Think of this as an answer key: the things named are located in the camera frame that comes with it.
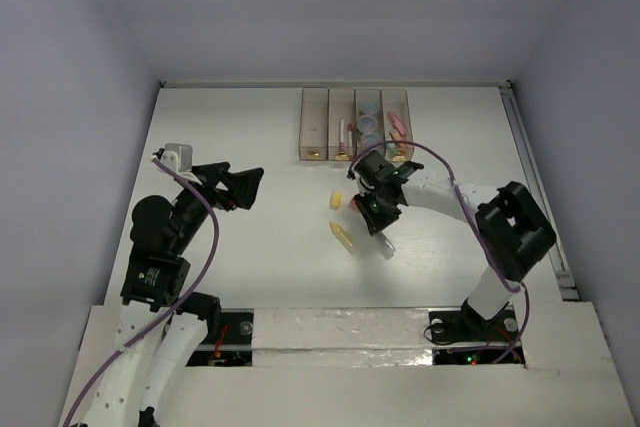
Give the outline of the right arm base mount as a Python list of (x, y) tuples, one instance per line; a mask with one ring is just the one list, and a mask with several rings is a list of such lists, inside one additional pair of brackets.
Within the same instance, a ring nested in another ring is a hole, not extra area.
[(510, 306), (490, 321), (473, 311), (431, 311), (423, 337), (433, 347), (436, 366), (525, 365), (519, 325)]

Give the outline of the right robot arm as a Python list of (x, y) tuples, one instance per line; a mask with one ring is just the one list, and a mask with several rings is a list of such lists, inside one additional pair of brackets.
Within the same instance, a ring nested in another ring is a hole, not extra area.
[(459, 308), (431, 314), (425, 331), (436, 345), (487, 341), (510, 317), (509, 303), (526, 276), (557, 242), (550, 220), (519, 182), (461, 184), (453, 174), (431, 175), (417, 162), (394, 165), (376, 150), (350, 166), (348, 176), (358, 185), (353, 201), (370, 235), (412, 207), (467, 223), (479, 242), (488, 266)]

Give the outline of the pink marker pen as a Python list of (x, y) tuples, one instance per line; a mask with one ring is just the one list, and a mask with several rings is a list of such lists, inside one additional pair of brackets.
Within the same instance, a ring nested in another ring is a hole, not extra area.
[(347, 147), (348, 149), (353, 148), (353, 125), (349, 123), (347, 125)]
[(339, 155), (346, 155), (346, 144), (345, 144), (345, 119), (340, 118), (339, 120)]

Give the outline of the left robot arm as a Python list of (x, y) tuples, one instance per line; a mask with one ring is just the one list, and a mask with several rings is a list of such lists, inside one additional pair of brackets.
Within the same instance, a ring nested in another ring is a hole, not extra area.
[(187, 285), (184, 253), (205, 220), (218, 220), (217, 210), (253, 206), (264, 171), (233, 173), (227, 162), (183, 168), (168, 150), (152, 162), (182, 190), (173, 201), (153, 195), (134, 206), (115, 345), (81, 388), (66, 426), (157, 425), (196, 347), (225, 335), (219, 299), (196, 290), (213, 259)]

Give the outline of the clear jar of paper clips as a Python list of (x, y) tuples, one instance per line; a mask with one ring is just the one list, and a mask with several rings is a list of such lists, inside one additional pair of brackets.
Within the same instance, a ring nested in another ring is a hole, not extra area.
[(369, 134), (378, 131), (379, 123), (375, 116), (361, 115), (357, 118), (356, 126), (361, 134)]

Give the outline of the orange clear highlighter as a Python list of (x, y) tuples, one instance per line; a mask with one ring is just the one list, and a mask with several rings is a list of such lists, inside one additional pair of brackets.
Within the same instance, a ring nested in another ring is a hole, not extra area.
[(395, 248), (394, 244), (382, 232), (379, 232), (376, 235), (376, 240), (377, 240), (377, 242), (379, 244), (379, 249), (380, 249), (381, 255), (387, 260), (391, 259), (395, 255), (395, 252), (396, 252), (396, 248)]

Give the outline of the green correction tape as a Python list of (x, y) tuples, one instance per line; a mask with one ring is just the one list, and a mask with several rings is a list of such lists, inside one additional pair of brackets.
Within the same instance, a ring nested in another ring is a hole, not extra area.
[(391, 159), (396, 155), (396, 146), (394, 143), (387, 143), (385, 146), (385, 155)]

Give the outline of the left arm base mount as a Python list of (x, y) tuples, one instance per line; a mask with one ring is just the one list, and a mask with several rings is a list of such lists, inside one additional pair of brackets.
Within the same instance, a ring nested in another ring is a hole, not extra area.
[(196, 347), (187, 361), (187, 366), (251, 366), (253, 331), (253, 310), (223, 310), (218, 331), (209, 334)]

